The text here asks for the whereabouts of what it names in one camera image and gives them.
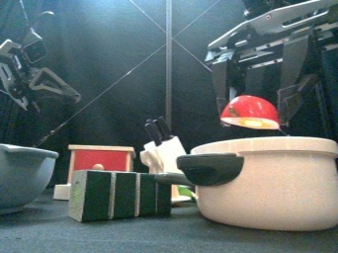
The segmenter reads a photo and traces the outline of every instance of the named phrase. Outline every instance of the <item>black pot handle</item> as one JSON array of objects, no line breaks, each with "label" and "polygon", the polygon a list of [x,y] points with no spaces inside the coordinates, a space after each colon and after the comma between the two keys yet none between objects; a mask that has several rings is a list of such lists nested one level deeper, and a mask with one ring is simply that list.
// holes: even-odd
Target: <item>black pot handle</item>
[{"label": "black pot handle", "polygon": [[235,153],[189,154],[177,158],[177,167],[197,186],[217,186],[241,174],[245,157]]}]

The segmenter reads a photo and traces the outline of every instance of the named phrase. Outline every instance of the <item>white string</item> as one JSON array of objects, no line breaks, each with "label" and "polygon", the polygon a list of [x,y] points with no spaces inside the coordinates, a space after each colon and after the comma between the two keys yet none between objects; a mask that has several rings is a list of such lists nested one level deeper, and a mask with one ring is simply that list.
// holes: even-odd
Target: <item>white string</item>
[{"label": "white string", "polygon": [[[221,0],[218,0],[203,12],[202,14],[187,24],[187,26],[178,32],[178,34],[171,38],[174,42],[183,48],[183,50],[193,56],[193,58],[202,64],[202,66],[211,71],[211,69],[207,67],[207,65],[198,59],[198,57],[189,51],[189,49],[177,41],[177,36],[197,22],[197,20],[207,13],[207,11],[219,3]],[[146,17],[153,21],[153,23],[158,26],[158,28],[166,33],[167,31],[162,28],[162,26],[157,23],[157,21],[153,19],[153,17],[146,13],[146,11],[138,6],[138,4],[134,2],[134,0],[130,0],[130,2],[135,5],[135,7],[139,9],[139,11],[146,15]],[[108,90],[120,83],[120,81],[134,72],[137,68],[139,68],[143,63],[165,48],[167,44],[165,43],[151,54],[150,56],[108,86],[108,88],[80,108],[80,110],[50,132],[48,135],[46,135],[39,142],[35,144],[35,147],[40,146],[48,138],[63,128],[64,125],[82,113],[82,111],[90,107],[94,102],[108,92]]]}]

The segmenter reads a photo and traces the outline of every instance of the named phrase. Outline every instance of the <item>white pot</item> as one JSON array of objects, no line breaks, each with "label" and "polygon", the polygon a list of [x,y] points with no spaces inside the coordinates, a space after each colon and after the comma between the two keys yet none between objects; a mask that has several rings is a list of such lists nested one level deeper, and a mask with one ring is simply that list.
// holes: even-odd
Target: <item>white pot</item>
[{"label": "white pot", "polygon": [[258,137],[191,150],[191,154],[225,152],[243,156],[245,164],[227,184],[197,187],[198,207],[207,218],[273,230],[318,230],[338,224],[338,147],[333,140]]}]

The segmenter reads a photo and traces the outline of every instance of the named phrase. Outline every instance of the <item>pot handle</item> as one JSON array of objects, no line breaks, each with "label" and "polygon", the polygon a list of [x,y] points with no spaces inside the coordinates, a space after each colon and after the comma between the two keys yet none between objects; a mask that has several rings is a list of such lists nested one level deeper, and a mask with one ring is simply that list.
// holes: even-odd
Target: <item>pot handle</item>
[{"label": "pot handle", "polygon": [[48,158],[58,158],[58,153],[54,151],[48,151],[44,149],[26,147],[26,146],[16,146],[10,144],[0,144],[0,149],[7,151],[8,153],[18,153],[18,154],[30,154],[36,157],[48,157]]},{"label": "pot handle", "polygon": [[155,180],[161,184],[195,186],[187,180],[186,176],[181,173],[166,172],[166,173],[155,174]]},{"label": "pot handle", "polygon": [[197,186],[217,186],[241,174],[245,157],[235,153],[189,154],[177,158],[177,167]]}]

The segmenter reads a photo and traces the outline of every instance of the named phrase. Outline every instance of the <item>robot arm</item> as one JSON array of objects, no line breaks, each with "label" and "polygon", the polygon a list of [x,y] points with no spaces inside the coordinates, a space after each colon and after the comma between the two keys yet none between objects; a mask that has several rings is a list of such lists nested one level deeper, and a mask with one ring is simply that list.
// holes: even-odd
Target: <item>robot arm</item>
[{"label": "robot arm", "polygon": [[22,46],[11,40],[0,44],[0,80],[7,94],[24,110],[39,110],[39,101],[48,98],[64,104],[76,103],[80,95],[48,68],[32,64],[47,54],[43,40]]},{"label": "robot arm", "polygon": [[[213,69],[219,114],[234,96],[246,92],[249,73],[278,64],[275,104],[286,125],[299,108],[302,95],[318,83],[318,55],[337,47],[337,0],[287,5],[243,22],[209,45],[206,62]],[[265,82],[259,74],[253,78]]]}]

